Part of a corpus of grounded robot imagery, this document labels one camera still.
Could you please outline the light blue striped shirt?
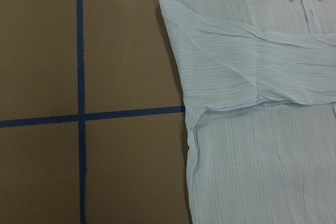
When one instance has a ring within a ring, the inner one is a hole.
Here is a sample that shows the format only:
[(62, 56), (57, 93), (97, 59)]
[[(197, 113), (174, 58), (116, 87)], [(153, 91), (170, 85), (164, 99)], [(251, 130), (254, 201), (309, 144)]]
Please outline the light blue striped shirt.
[(335, 0), (160, 0), (193, 223), (335, 223)]

